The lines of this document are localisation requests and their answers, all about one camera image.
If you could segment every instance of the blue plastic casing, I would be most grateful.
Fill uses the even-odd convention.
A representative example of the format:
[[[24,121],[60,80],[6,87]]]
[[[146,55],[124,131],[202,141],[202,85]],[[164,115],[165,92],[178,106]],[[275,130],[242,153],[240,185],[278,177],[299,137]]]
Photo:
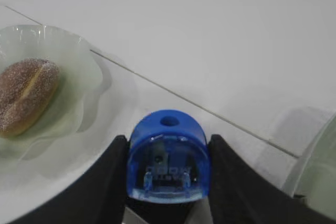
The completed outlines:
[[[156,111],[142,119],[130,139],[127,193],[162,204],[208,195],[210,161],[201,126],[176,110]]]

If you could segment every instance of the white surface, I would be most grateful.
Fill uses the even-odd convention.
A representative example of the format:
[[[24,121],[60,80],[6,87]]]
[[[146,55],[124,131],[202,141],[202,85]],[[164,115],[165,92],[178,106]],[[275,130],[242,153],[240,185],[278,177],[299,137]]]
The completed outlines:
[[[17,24],[35,25],[35,22],[0,5],[0,29]]]
[[[334,0],[3,1],[265,138],[284,115],[335,110]]]
[[[95,161],[114,136],[129,136],[143,116],[162,108],[189,113],[200,122],[207,137],[212,133],[221,134],[248,164],[281,186],[294,159],[168,91],[94,56],[103,72],[103,83],[97,89],[98,95],[85,100],[87,109],[79,130],[81,137],[71,141],[61,138],[50,146],[37,146],[45,148],[44,152],[28,156],[11,174],[0,178],[0,223],[17,218],[62,191]]]

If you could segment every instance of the circular hole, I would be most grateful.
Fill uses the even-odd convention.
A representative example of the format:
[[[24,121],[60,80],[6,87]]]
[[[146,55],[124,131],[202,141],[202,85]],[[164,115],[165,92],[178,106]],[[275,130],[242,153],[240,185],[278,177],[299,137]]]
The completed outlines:
[[[178,121],[177,118],[173,116],[165,116],[164,118],[161,119],[160,123],[164,126],[176,126],[180,122]]]
[[[161,155],[155,156],[154,161],[160,164],[163,161],[163,157]]]

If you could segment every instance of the wavy glass bowl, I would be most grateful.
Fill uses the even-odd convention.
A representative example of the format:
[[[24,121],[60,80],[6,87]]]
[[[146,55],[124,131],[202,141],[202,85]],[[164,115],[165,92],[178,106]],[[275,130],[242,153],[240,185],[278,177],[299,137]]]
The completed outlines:
[[[82,123],[85,95],[102,82],[90,45],[60,28],[18,25],[0,30],[0,72],[25,58],[55,62],[61,70],[60,83],[47,109],[28,131],[15,138],[0,138],[0,174],[41,141],[71,140]]]

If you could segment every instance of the powdered sugar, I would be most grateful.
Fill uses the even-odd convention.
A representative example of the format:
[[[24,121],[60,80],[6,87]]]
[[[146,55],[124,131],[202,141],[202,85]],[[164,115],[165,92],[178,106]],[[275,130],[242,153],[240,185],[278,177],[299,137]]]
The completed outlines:
[[[45,59],[29,58],[0,75],[0,131],[25,123],[50,98],[59,69]]]

